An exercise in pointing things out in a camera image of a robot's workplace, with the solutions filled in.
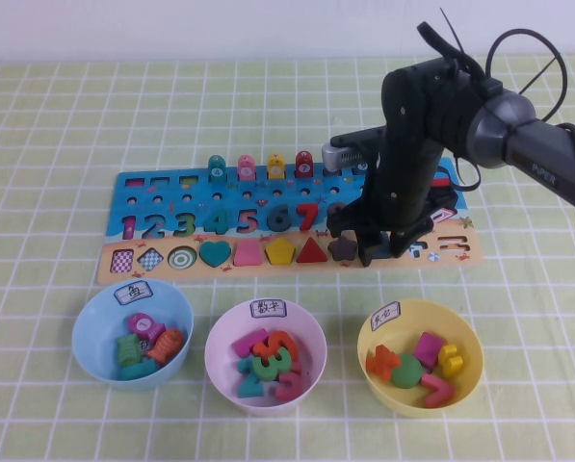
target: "checkered square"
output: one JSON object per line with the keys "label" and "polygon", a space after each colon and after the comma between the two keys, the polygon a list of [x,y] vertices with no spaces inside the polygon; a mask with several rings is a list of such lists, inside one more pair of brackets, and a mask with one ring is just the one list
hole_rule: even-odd
{"label": "checkered square", "polygon": [[116,250],[110,272],[129,272],[133,266],[133,250]]}
{"label": "checkered square", "polygon": [[140,262],[140,265],[142,265],[142,268],[146,271],[154,270],[157,267],[157,265],[162,261],[163,261],[163,255],[161,255],[153,248],[150,248],[138,260],[138,262]]}

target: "number puzzle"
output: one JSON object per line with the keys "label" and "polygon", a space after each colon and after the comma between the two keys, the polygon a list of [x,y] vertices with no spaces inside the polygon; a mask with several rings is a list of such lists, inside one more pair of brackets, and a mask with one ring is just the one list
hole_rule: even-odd
{"label": "number puzzle", "polygon": [[[442,158],[439,165],[457,183],[451,160]],[[228,167],[221,156],[212,156],[207,167],[123,172],[114,188],[98,283],[365,270],[354,233],[333,239],[326,227],[328,210],[361,195],[365,175],[366,165],[330,173],[307,151],[294,164],[273,154],[256,166],[245,155]],[[448,182],[438,171],[433,187]],[[455,208],[441,209],[432,219],[432,232],[401,258],[389,258],[382,249],[368,268],[482,260],[462,192]]]}

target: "green checkered tablecloth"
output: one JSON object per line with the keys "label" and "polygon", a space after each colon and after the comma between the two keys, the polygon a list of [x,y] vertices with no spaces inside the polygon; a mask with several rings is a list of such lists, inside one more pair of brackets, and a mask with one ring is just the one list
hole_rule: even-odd
{"label": "green checkered tablecloth", "polygon": [[[501,57],[493,73],[517,89],[546,61]],[[192,350],[147,393],[110,390],[71,355],[75,317],[102,289],[119,172],[301,149],[319,162],[330,136],[383,122],[383,76],[415,62],[0,65],[0,460],[575,459],[575,211],[511,168],[483,171],[466,194],[482,265],[177,283],[196,310]],[[575,56],[568,65],[551,122],[575,123]],[[527,92],[541,116],[560,82],[552,74]],[[329,348],[311,395],[269,420],[225,401],[203,367],[213,321],[266,295],[310,310]],[[408,296],[449,305],[484,345],[482,384],[439,419],[381,407],[357,364],[362,322]]]}

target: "plastic bowl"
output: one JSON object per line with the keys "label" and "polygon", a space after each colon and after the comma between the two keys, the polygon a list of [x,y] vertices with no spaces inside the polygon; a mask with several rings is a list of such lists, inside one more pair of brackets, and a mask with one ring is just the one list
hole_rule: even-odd
{"label": "plastic bowl", "polygon": [[[180,329],[184,346],[157,372],[117,380],[117,338],[131,333],[127,320],[140,312],[162,322],[166,329]],[[193,335],[193,319],[189,300],[172,285],[155,279],[130,279],[103,290],[84,307],[73,326],[73,354],[80,367],[98,380],[121,390],[148,390],[168,381],[182,366]]]}
{"label": "plastic bowl", "polygon": [[[434,408],[424,406],[424,398],[431,391],[422,385],[401,389],[366,371],[366,358],[375,354],[377,345],[383,344],[397,354],[413,354],[425,331],[443,338],[446,344],[455,344],[463,360],[462,369],[447,380],[455,387],[454,396]],[[454,408],[472,394],[484,372],[482,345],[471,326],[451,309],[422,299],[395,301],[371,315],[360,329],[357,356],[375,397],[398,414],[414,418],[438,416]],[[441,376],[438,367],[433,374]]]}
{"label": "plastic bowl", "polygon": [[[270,334],[283,330],[296,342],[302,365],[303,393],[290,401],[274,396],[278,382],[262,382],[264,396],[239,398],[238,388],[245,376],[237,370],[240,357],[232,344],[251,332],[265,328]],[[241,410],[270,417],[294,409],[317,384],[327,360],[326,336],[317,320],[299,305],[281,298],[261,298],[234,306],[214,324],[205,346],[204,361],[212,384]]]}

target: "blue bowl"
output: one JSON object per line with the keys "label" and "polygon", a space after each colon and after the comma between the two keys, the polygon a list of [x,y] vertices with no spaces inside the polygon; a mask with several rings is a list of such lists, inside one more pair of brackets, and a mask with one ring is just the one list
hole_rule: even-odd
{"label": "blue bowl", "polygon": [[[157,372],[134,380],[118,380],[117,338],[131,333],[129,317],[146,313],[166,329],[185,335],[180,352]],[[72,347],[80,367],[94,378],[126,391],[148,390],[168,381],[182,366],[193,334],[189,300],[172,285],[156,279],[130,279],[92,298],[73,326]]]}

